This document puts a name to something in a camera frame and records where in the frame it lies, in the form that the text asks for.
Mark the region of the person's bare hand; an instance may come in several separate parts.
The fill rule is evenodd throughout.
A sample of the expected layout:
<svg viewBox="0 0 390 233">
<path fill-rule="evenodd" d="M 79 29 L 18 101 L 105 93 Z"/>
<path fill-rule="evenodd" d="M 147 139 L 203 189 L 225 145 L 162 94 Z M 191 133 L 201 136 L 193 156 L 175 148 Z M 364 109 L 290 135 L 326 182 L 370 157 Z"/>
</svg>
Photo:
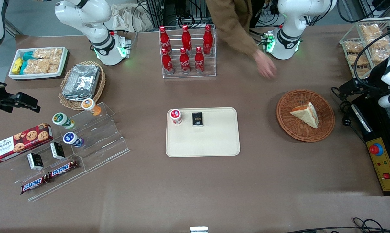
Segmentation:
<svg viewBox="0 0 390 233">
<path fill-rule="evenodd" d="M 263 77 L 268 79 L 275 78 L 276 66 L 269 56 L 260 49 L 257 49 L 253 54 L 253 59 L 256 62 L 258 71 Z"/>
</svg>

